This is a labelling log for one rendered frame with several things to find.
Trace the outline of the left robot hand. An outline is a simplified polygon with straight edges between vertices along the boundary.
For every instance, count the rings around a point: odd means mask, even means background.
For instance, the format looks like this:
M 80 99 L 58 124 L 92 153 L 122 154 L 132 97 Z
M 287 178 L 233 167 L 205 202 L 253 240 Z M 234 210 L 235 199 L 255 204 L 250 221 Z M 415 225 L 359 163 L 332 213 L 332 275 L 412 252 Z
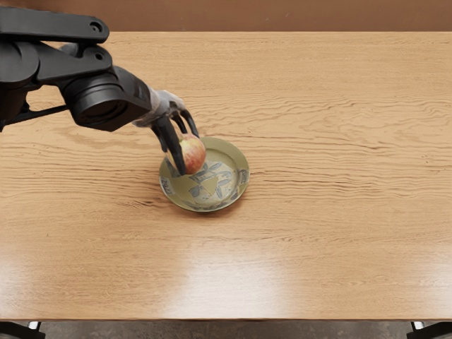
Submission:
M 187 168 L 182 147 L 172 121 L 176 123 L 182 133 L 188 133 L 185 126 L 188 124 L 191 133 L 199 137 L 195 121 L 180 97 L 166 90 L 153 90 L 152 88 L 150 94 L 153 100 L 151 110 L 134 120 L 132 124 L 138 128 L 151 129 L 159 140 L 162 151 L 170 153 L 178 172 L 185 175 Z

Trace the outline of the red-yellow apple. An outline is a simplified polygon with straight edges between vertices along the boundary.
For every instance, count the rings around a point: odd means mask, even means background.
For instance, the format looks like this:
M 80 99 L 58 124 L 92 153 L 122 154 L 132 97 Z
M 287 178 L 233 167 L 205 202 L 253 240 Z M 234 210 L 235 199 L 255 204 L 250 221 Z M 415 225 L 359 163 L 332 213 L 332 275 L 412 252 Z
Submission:
M 201 139 L 191 133 L 183 133 L 179 136 L 179 145 L 182 149 L 186 174 L 199 172 L 206 159 L 206 148 Z

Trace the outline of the green plate with blue pattern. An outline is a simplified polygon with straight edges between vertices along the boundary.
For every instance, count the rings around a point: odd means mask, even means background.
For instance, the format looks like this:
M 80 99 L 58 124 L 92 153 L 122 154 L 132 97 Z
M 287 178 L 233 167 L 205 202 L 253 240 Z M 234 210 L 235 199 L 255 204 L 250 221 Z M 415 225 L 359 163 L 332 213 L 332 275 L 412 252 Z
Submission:
M 160 187 L 180 208 L 207 213 L 233 204 L 245 192 L 250 179 L 246 157 L 237 146 L 220 138 L 203 137 L 206 161 L 201 170 L 181 176 L 164 159 L 160 165 Z

